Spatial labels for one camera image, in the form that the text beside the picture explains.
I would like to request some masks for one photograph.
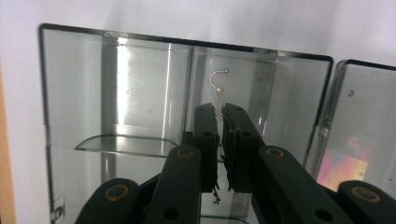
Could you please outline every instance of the transparent wall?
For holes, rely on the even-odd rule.
[[[193,130],[193,109],[246,109],[267,145],[307,156],[332,59],[144,35],[41,27],[54,223],[74,223],[102,182],[141,184]],[[202,223],[256,223],[250,195],[229,192],[219,166],[220,204],[203,194]]]
[[[396,68],[346,61],[337,79],[318,182],[363,180],[396,198]]]

